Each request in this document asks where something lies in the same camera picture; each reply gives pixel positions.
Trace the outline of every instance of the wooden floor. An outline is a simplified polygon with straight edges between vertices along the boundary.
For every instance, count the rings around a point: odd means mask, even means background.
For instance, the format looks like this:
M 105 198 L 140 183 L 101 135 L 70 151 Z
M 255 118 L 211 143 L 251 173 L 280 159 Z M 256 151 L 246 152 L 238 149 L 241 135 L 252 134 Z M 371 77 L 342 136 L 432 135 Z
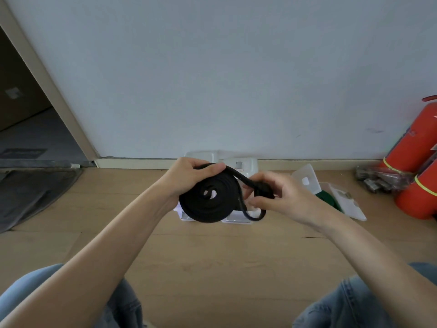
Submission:
M 0 293 L 32 270 L 65 262 L 164 171 L 86 169 L 45 211 L 0 235 Z M 437 263 L 437 224 L 412 219 L 349 171 L 320 171 L 347 188 L 359 222 L 405 261 Z M 167 214 L 126 278 L 158 327 L 287 327 L 353 269 L 325 238 L 281 215 L 252 225 L 201 224 Z

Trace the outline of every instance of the forearm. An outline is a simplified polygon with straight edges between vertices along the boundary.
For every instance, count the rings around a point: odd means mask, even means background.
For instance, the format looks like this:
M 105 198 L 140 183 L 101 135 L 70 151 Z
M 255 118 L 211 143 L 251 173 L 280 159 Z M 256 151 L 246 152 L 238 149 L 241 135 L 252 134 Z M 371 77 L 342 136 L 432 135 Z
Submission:
M 0 327 L 90 327 L 166 213 L 167 196 L 150 187 L 82 251 L 26 298 Z
M 350 218 L 328 213 L 321 231 L 341 250 L 358 275 L 402 327 L 437 322 L 437 287 Z

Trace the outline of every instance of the white wall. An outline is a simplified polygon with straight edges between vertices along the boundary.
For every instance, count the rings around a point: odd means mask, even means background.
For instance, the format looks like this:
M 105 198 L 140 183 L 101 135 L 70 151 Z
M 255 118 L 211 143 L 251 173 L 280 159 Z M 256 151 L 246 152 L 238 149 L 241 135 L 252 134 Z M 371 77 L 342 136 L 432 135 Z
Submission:
M 435 0 L 6 0 L 101 156 L 381 157 L 437 94 Z

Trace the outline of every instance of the yellow stripe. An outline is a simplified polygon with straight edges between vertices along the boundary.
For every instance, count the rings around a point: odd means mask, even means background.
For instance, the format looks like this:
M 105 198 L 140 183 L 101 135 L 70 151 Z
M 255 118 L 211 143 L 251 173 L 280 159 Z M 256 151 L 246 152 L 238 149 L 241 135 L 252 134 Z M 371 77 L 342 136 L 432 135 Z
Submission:
M 423 190 L 425 190 L 426 192 L 431 193 L 432 195 L 434 195 L 434 196 L 437 197 L 437 193 L 432 192 L 431 190 L 429 190 L 429 188 L 427 188 L 426 186 L 424 186 L 424 185 L 419 181 L 419 179 L 417 178 L 417 175 L 414 176 L 414 180 L 416 181 L 417 185 L 420 186 Z
M 391 165 L 389 165 L 389 164 L 387 163 L 387 161 L 385 161 L 385 158 L 382 159 L 382 161 L 384 161 L 384 164 L 387 166 L 387 168 L 389 168 L 389 169 L 391 169 L 391 170 L 393 170 L 393 171 L 396 171 L 397 173 L 400 173 L 400 174 L 403 174 L 403 173 L 404 173 L 403 171 L 397 170 L 396 168 L 393 168 Z

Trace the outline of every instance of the floor mat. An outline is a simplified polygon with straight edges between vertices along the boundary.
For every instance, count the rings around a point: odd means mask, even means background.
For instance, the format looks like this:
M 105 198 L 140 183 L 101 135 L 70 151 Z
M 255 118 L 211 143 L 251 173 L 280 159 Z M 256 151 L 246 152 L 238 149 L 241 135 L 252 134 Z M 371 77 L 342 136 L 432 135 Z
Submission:
M 0 233 L 48 207 L 82 173 L 81 169 L 52 169 L 13 170 L 0 174 Z

